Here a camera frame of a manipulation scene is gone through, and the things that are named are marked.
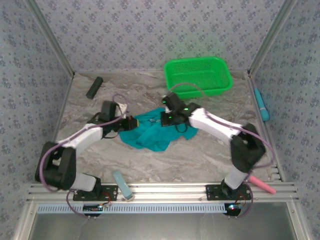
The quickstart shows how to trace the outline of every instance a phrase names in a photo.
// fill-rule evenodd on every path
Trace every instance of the gray marble mat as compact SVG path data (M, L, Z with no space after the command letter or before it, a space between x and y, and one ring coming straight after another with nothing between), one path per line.
M58 140L78 131L113 94L127 96L129 112L138 115L162 107L167 93L162 72L119 72L99 74L104 83L93 100L86 93L98 74L76 74L63 114ZM231 90L219 96L192 99L209 112L228 121L256 126L257 119L245 80L233 77ZM265 156L260 163L268 161ZM221 140L199 130L190 140L183 137L170 143L164 152L135 149L119 137L103 139L77 158L77 170L114 182L112 172L120 170L129 182L220 182L229 172L230 148ZM256 177L268 180L270 170L259 169Z

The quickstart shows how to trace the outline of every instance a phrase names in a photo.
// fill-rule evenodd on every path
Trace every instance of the pink cylinder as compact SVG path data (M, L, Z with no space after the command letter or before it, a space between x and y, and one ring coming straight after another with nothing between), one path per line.
M273 187L269 186L255 176L250 176L248 181L271 194L275 194L277 192Z

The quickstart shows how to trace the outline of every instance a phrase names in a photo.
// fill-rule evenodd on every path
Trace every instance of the patterned wallpaper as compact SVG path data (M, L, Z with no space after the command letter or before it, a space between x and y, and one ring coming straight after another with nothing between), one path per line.
M0 239L11 239L69 77L23 1L0 1Z
M248 69L283 0L36 0L76 71L220 56Z
M320 2L299 0L254 76L288 181L320 239Z

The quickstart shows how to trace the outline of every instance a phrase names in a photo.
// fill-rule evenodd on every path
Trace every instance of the green plastic basket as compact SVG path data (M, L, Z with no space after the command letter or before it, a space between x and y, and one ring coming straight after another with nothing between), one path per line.
M233 85L225 60L217 56L170 60L164 65L164 75L168 89L187 82L197 85L207 96L222 94ZM181 99L202 96L190 85L177 86L173 92Z

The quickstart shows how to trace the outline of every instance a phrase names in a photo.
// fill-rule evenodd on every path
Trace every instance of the crumpled towel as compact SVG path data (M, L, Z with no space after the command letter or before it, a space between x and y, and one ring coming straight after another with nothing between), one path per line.
M179 124L176 127L161 126L161 112L165 111L164 108L156 108L152 111L135 116L139 121L139 126L130 131L119 132L121 140L136 149L147 148L154 152L160 152L167 149L170 142L177 140L181 136L184 136L186 140L189 140L196 135L198 129Z

